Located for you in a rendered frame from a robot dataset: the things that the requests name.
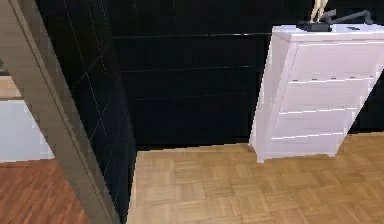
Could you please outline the white chest of drawers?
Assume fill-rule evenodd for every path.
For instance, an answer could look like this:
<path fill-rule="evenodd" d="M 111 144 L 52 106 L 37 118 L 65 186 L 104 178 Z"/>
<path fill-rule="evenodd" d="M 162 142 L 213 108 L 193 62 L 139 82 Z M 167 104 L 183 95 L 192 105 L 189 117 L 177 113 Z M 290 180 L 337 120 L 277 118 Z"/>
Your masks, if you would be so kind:
<path fill-rule="evenodd" d="M 249 145 L 257 161 L 336 155 L 384 70 L 384 25 L 272 28 Z"/>

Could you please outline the beige statue on black base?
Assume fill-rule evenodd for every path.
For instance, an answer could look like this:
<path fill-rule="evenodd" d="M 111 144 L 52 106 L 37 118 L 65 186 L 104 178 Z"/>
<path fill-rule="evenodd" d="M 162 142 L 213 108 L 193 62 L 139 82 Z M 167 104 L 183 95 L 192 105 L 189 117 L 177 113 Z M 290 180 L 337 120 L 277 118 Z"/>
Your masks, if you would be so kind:
<path fill-rule="evenodd" d="M 331 32 L 332 25 L 341 24 L 357 18 L 363 18 L 366 25 L 372 25 L 373 20 L 368 10 L 363 10 L 344 17 L 334 19 L 337 14 L 336 9 L 326 11 L 325 8 L 329 0 L 314 0 L 314 6 L 308 21 L 299 21 L 296 24 L 298 29 L 307 32 Z"/>

